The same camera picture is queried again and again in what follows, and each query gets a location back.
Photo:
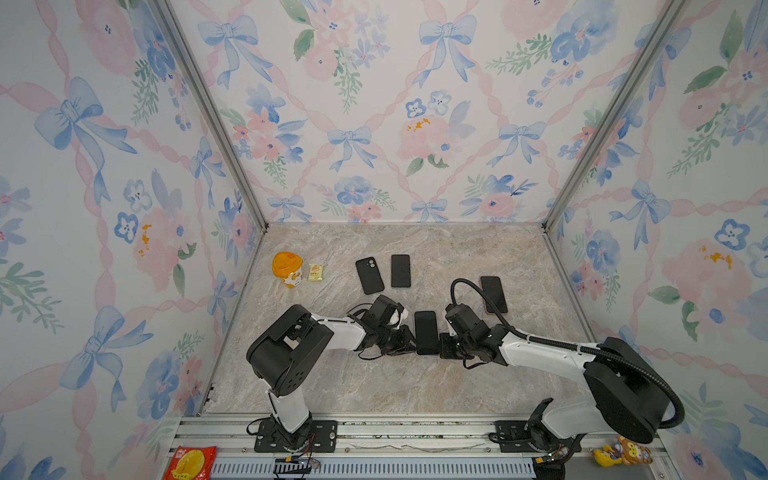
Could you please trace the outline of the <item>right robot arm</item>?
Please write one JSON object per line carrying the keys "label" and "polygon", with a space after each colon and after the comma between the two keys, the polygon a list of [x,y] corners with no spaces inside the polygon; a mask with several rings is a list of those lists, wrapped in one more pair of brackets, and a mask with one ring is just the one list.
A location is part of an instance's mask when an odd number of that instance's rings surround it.
{"label": "right robot arm", "polygon": [[446,307],[458,353],[481,365],[530,368],[575,382],[586,394],[558,405],[542,400],[523,425],[499,431],[502,443],[525,442],[551,452],[577,436],[613,431],[648,444],[664,428],[672,391],[642,357],[619,338],[570,344],[488,326],[465,304]]}

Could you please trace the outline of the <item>black phone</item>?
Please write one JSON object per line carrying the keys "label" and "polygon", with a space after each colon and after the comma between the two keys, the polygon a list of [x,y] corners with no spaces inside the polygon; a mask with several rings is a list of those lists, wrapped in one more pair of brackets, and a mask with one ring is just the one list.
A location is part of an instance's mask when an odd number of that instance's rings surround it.
{"label": "black phone", "polygon": [[393,254],[391,256],[390,279],[392,288],[411,287],[411,260],[408,254]]}
{"label": "black phone", "polygon": [[438,355],[440,353],[437,316],[434,311],[417,311],[414,315],[416,353]]}

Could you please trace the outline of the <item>black phone screen up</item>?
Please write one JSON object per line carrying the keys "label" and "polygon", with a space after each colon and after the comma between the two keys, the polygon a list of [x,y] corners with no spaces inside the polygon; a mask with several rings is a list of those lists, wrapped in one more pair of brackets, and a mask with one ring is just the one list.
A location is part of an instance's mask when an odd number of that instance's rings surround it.
{"label": "black phone screen up", "polygon": [[506,314],[508,312],[508,306],[501,279],[498,276],[481,276],[480,285],[483,292],[488,297],[488,299],[484,301],[485,311],[488,314],[494,314],[496,311]]}

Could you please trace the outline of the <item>black phone case with camera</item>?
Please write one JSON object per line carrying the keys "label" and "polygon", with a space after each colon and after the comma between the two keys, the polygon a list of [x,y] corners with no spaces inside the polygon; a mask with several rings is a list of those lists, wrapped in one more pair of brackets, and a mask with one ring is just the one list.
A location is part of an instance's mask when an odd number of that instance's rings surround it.
{"label": "black phone case with camera", "polygon": [[365,295],[382,292],[385,285],[374,257],[367,257],[355,262],[355,268]]}

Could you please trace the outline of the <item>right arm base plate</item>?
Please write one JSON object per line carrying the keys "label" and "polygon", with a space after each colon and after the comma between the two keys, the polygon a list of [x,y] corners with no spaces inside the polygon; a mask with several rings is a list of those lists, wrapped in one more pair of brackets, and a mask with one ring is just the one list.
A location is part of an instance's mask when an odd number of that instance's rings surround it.
{"label": "right arm base plate", "polygon": [[582,451],[574,437],[559,439],[546,427],[539,424],[530,426],[524,420],[496,421],[488,439],[498,444],[503,453],[565,455],[570,451]]}

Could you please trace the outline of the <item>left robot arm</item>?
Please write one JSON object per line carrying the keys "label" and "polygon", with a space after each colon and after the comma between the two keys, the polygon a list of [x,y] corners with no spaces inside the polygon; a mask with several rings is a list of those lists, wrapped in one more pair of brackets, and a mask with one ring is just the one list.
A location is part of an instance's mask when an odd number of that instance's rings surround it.
{"label": "left robot arm", "polygon": [[328,432],[330,421],[315,422],[302,385],[326,351],[361,353],[376,347],[383,356],[416,350],[416,339],[405,321],[408,310],[380,295],[342,318],[289,307],[248,348],[246,360],[267,385],[270,416],[259,421],[255,450],[303,452]]}

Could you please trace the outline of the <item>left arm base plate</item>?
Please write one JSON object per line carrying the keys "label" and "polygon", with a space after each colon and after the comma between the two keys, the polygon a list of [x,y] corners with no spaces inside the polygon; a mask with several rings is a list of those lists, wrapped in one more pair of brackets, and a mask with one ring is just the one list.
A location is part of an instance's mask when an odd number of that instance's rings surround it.
{"label": "left arm base plate", "polygon": [[307,420],[296,432],[289,433],[280,423],[265,417],[255,421],[257,431],[246,428],[255,437],[256,453],[333,453],[338,439],[338,422],[334,420]]}

